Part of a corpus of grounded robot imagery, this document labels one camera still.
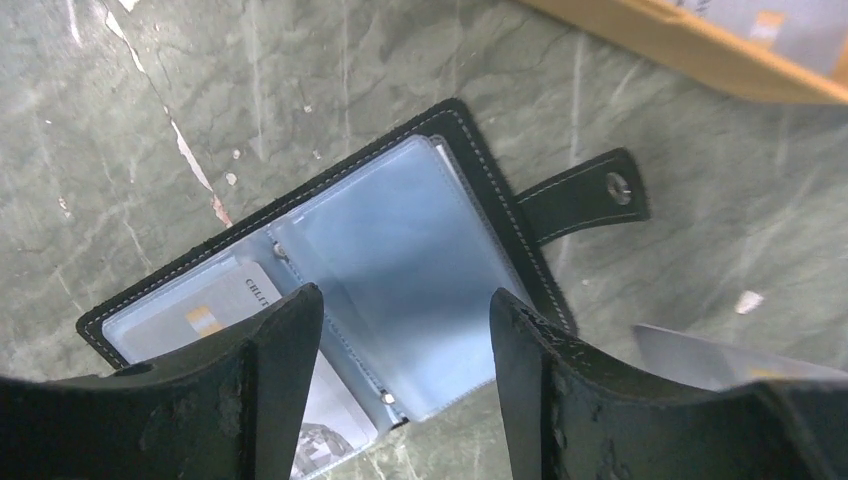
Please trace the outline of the black leather card holder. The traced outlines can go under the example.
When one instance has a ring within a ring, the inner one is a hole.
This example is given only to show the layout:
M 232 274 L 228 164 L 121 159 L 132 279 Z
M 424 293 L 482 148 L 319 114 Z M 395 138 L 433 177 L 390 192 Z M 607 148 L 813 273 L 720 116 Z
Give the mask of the black leather card holder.
M 103 323 L 212 267 L 255 261 L 283 297 L 316 285 L 324 300 L 319 352 L 378 429 L 344 462 L 494 380 L 489 315 L 498 289 L 575 332 L 542 247 L 649 216 L 642 175 L 624 148 L 514 192 L 467 105 L 449 98 L 93 308 L 76 327 L 120 368 L 132 364 L 104 337 Z

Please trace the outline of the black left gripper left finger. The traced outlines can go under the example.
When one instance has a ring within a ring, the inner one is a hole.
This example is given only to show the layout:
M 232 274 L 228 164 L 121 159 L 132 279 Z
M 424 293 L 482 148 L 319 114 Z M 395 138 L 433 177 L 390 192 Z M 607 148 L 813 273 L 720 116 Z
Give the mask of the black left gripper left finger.
M 110 376 L 1 382 L 5 479 L 286 479 L 323 323 L 312 284 Z

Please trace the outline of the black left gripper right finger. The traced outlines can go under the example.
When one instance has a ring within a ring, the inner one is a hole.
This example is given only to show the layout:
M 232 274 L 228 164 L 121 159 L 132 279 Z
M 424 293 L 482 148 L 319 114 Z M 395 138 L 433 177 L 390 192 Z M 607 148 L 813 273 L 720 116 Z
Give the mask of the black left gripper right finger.
M 516 479 L 847 475 L 843 380 L 687 386 L 608 355 L 504 289 L 490 330 Z

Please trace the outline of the orange oval tray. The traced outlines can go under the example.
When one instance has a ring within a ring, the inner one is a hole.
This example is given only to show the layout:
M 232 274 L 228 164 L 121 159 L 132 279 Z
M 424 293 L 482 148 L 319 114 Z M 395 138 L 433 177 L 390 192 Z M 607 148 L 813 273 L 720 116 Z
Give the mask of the orange oval tray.
M 532 1 L 579 27 L 724 93 L 752 101 L 847 102 L 847 60 L 837 75 L 815 73 L 674 6 L 674 1 Z

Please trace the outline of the white card in tray right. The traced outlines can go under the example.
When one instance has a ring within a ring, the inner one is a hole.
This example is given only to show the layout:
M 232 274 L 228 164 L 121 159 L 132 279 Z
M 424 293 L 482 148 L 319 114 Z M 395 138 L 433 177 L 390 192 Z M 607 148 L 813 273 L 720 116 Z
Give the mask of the white card in tray right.
M 684 0 L 672 4 L 818 74 L 834 78 L 847 60 L 844 0 Z

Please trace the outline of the white VIP card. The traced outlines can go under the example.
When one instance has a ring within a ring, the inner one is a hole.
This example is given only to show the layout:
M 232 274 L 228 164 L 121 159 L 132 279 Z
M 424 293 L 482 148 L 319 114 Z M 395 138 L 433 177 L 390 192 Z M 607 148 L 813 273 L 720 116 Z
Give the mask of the white VIP card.
M 847 378 L 842 370 L 652 325 L 637 324 L 632 331 L 648 372 L 701 389 L 719 391 L 764 379 Z
M 212 267 L 106 320 L 102 333 L 130 364 L 232 326 L 283 294 L 255 261 Z M 312 479 L 361 452 L 378 429 L 323 352 L 317 353 L 291 477 Z

